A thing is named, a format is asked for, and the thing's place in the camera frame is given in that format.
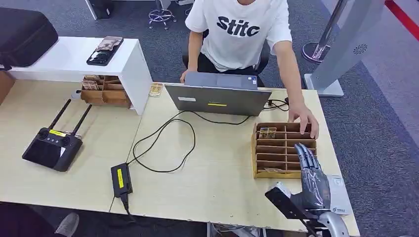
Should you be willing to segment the person's left hand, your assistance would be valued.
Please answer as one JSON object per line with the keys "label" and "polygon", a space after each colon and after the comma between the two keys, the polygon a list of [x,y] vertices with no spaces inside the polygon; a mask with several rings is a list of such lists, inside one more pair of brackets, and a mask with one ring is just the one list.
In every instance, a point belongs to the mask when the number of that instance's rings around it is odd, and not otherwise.
{"label": "person's left hand", "polygon": [[294,122],[300,119],[299,132],[304,134],[307,126],[311,125],[310,138],[317,139],[319,136],[319,123],[311,110],[307,108],[304,102],[293,102],[289,104],[289,120]]}

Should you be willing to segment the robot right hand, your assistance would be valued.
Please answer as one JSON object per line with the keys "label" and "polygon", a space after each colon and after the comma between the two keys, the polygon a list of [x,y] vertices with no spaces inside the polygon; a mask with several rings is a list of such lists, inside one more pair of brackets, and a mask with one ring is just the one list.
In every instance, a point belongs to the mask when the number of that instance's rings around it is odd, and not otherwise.
{"label": "robot right hand", "polygon": [[291,201],[305,210],[329,210],[331,191],[328,178],[317,157],[304,144],[294,145],[301,168],[302,191],[291,195]]}

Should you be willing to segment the person's right hand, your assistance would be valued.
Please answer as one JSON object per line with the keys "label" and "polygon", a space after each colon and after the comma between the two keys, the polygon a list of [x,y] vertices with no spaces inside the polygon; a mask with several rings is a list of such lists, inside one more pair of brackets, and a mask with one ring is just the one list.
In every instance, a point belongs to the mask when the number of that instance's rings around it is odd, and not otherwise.
{"label": "person's right hand", "polygon": [[182,75],[181,75],[181,77],[180,77],[180,82],[181,83],[185,83],[185,78],[186,78],[186,75],[189,73],[189,72],[196,72],[197,71],[197,69],[196,68],[188,68],[186,71],[184,71],[183,73],[182,73]]}

